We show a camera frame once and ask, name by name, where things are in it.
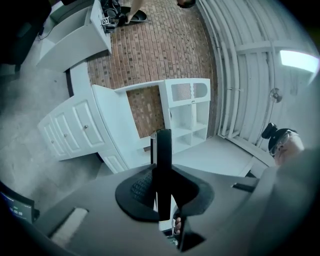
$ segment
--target vent grille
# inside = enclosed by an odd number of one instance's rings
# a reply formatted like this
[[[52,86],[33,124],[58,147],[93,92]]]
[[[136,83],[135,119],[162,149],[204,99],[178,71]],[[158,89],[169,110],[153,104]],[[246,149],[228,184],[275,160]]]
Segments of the vent grille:
[[[189,83],[173,84],[171,86],[171,91],[174,102],[191,99],[191,88]]]
[[[193,96],[194,98],[202,98],[208,93],[208,88],[204,83],[193,84]]]

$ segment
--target pipe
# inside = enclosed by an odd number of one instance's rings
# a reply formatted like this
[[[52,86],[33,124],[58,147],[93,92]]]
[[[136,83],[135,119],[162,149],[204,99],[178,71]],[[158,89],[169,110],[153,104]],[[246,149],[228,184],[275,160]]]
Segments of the pipe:
[[[236,137],[239,134],[240,134],[240,130],[236,130],[234,133],[232,133],[232,138]]]
[[[210,2],[213,5],[214,10],[216,11],[218,17],[221,20],[221,23],[222,23],[223,28],[224,28],[225,33],[226,33],[227,40],[229,42],[230,51],[231,51],[231,58],[232,58],[233,71],[234,71],[234,103],[233,103],[233,110],[232,110],[232,116],[231,116],[231,123],[230,123],[230,129],[229,129],[228,138],[232,138],[232,133],[234,132],[235,125],[236,125],[238,106],[239,106],[240,78],[239,78],[238,57],[237,57],[235,43],[234,43],[233,37],[231,35],[229,26],[228,26],[228,24],[226,22],[226,19],[225,19],[224,15],[222,14],[221,10],[218,7],[218,4],[215,1],[211,0]]]
[[[207,11],[211,15],[213,24],[217,30],[217,33],[218,33],[218,36],[220,39],[220,45],[221,45],[222,52],[223,52],[223,57],[224,57],[224,66],[225,66],[225,74],[226,74],[226,87],[230,88],[231,87],[231,71],[230,71],[230,63],[229,63],[229,54],[228,54],[226,44],[223,40],[223,36],[220,36],[220,35],[222,35],[222,32],[221,32],[218,20],[216,18],[216,15],[214,15],[214,13],[212,11],[212,8],[210,8],[210,6],[205,1],[201,0],[201,2],[203,3],[203,5],[206,7]],[[229,89],[227,89],[226,90],[224,122],[223,122],[222,132],[221,132],[223,136],[226,135],[226,131],[227,131],[229,112],[230,112],[230,101],[231,101],[231,91]]]
[[[249,7],[249,9],[251,10],[251,12],[253,13],[256,21],[257,21],[257,25],[262,33],[262,36],[264,37],[264,40],[268,40],[270,42],[271,45],[271,51],[267,52],[267,55],[269,57],[269,62],[268,62],[268,69],[269,69],[269,90],[271,91],[271,89],[276,87],[276,69],[275,69],[275,57],[276,57],[276,50],[275,50],[275,46],[271,41],[271,37],[268,33],[268,31],[266,30],[265,26],[263,25],[263,22],[261,20],[261,17],[259,16],[259,14],[257,13],[255,7],[253,6],[253,4],[250,1],[247,1],[247,6]],[[260,131],[260,134],[263,132],[263,130],[267,127],[270,117],[271,117],[271,113],[272,113],[272,109],[273,109],[273,105],[274,103],[271,101],[271,99],[268,97],[268,102],[267,102],[267,112],[264,115],[264,119],[263,119],[263,123],[262,123],[262,129]],[[262,144],[263,138],[260,136],[258,141],[256,142],[256,146],[260,147]]]
[[[218,128],[218,133],[221,132],[221,125],[222,125],[222,119],[221,117],[223,116],[224,113],[224,103],[225,103],[225,91],[224,91],[224,67],[222,64],[222,57],[221,57],[221,48],[219,47],[219,40],[218,40],[218,36],[216,34],[215,29],[219,32],[220,31],[220,27],[218,24],[218,21],[214,15],[214,13],[212,12],[212,10],[210,9],[209,5],[207,4],[207,2],[200,0],[199,4],[201,5],[205,15],[207,16],[208,22],[210,24],[213,36],[214,36],[214,41],[215,41],[215,45],[217,48],[217,52],[218,52],[218,60],[219,60],[219,65],[220,65],[220,72],[221,72],[221,84],[220,87],[222,88],[221,90],[221,109],[220,109],[220,121],[219,121],[219,128]]]

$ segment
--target screen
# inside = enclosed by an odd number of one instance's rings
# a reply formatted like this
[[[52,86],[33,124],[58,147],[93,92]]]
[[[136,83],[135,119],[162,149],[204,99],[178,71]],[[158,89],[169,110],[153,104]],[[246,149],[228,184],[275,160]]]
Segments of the screen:
[[[14,216],[32,223],[32,207],[30,205],[21,203],[2,192],[0,193]]]

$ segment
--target concrete floor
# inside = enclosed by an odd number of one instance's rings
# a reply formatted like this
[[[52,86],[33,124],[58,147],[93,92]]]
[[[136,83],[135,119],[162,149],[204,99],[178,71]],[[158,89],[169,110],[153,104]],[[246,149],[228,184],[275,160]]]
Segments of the concrete floor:
[[[65,73],[36,67],[39,44],[19,74],[3,75],[8,66],[0,66],[0,180],[43,213],[95,179],[101,161],[95,154],[57,161],[46,147],[37,125],[69,94]]]

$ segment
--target ceiling light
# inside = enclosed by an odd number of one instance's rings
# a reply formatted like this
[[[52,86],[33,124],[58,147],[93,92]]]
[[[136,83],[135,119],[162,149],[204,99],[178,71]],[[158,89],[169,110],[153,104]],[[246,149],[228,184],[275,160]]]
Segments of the ceiling light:
[[[281,50],[280,56],[282,65],[296,67],[312,73],[317,71],[319,65],[318,58],[297,51]]]

